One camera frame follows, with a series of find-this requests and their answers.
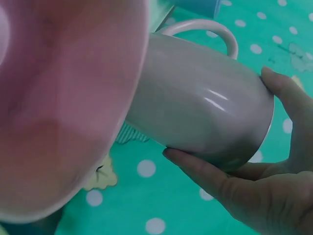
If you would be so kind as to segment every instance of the cartoon print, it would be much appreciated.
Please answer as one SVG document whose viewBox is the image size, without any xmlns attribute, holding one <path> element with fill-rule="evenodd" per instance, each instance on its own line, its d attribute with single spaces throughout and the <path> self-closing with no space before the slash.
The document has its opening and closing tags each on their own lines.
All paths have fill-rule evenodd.
<svg viewBox="0 0 313 235">
<path fill-rule="evenodd" d="M 294 75 L 294 76 L 291 77 L 291 79 L 292 79 L 293 81 L 295 81 L 295 83 L 298 84 L 298 86 L 299 86 L 302 90 L 304 90 L 304 87 L 303 87 L 303 85 L 302 85 L 302 82 L 301 82 L 300 78 L 298 78 L 296 75 Z"/>
<path fill-rule="evenodd" d="M 0 225 L 0 235 L 9 235 L 8 232 Z"/>
<path fill-rule="evenodd" d="M 108 154 L 97 168 L 96 172 L 92 175 L 84 189 L 86 191 L 90 191 L 94 188 L 106 189 L 108 186 L 115 186 L 116 184 L 117 176 L 113 171 L 112 159 Z"/>
<path fill-rule="evenodd" d="M 144 134 L 132 128 L 130 125 L 124 123 L 119 132 L 115 142 L 117 144 L 127 144 L 130 141 L 139 141 L 145 143 L 149 140 Z"/>
<path fill-rule="evenodd" d="M 289 52 L 292 66 L 299 72 L 313 72 L 313 63 L 305 52 L 295 43 L 289 44 Z"/>
</svg>

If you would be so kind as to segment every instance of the finger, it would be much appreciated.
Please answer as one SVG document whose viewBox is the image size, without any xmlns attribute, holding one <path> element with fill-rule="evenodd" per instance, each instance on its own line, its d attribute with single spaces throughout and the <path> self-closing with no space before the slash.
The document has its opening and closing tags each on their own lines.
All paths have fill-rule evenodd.
<svg viewBox="0 0 313 235">
<path fill-rule="evenodd" d="M 312 103 L 312 99 L 288 76 L 263 67 L 262 80 L 267 88 L 281 100 L 292 120 L 301 115 Z"/>
<path fill-rule="evenodd" d="M 237 178 L 257 181 L 270 175 L 264 175 L 264 172 L 273 166 L 270 163 L 247 163 L 236 171 L 229 172 L 230 175 Z"/>
<path fill-rule="evenodd" d="M 226 173 L 197 157 L 174 149 L 166 149 L 163 154 L 196 184 L 222 203 L 233 200 L 236 198 L 233 193 L 242 194 L 244 190 L 246 180 L 228 178 Z"/>
</svg>

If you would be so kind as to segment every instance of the polka dot tablecloth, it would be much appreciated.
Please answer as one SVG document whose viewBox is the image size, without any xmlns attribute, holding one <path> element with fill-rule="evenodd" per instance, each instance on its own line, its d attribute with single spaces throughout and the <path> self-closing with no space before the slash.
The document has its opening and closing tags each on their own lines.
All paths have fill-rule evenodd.
<svg viewBox="0 0 313 235">
<path fill-rule="evenodd" d="M 167 24 L 198 18 L 176 9 Z M 313 1 L 223 0 L 216 19 L 238 40 L 238 60 L 289 75 L 313 94 Z M 191 31 L 184 39 L 226 53 L 221 38 Z M 270 132 L 251 162 L 277 162 L 289 153 L 292 121 L 276 100 Z M 57 235 L 254 235 L 163 156 L 153 140 L 130 138 L 110 152 L 118 183 L 81 190 L 66 206 Z"/>
</svg>

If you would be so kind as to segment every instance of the fingernail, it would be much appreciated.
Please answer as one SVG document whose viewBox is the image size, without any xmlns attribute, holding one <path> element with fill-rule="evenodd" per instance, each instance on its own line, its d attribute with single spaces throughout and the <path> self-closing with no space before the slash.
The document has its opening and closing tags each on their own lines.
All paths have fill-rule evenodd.
<svg viewBox="0 0 313 235">
<path fill-rule="evenodd" d="M 274 73 L 274 71 L 271 68 L 266 67 L 266 66 L 264 66 L 262 68 L 262 72 L 264 72 L 264 73 Z"/>
<path fill-rule="evenodd" d="M 166 148 L 163 151 L 163 156 L 166 157 L 168 160 L 170 160 L 171 162 L 175 163 L 175 155 L 172 154 L 173 150 L 170 148 Z"/>
</svg>

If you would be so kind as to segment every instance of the light blue object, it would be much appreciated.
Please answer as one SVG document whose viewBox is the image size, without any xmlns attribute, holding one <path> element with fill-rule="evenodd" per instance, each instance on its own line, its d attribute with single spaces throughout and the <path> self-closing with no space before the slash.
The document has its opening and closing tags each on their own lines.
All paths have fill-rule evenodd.
<svg viewBox="0 0 313 235">
<path fill-rule="evenodd" d="M 215 18 L 221 6 L 221 0 L 170 0 L 176 6 L 182 7 L 188 11 Z"/>
</svg>

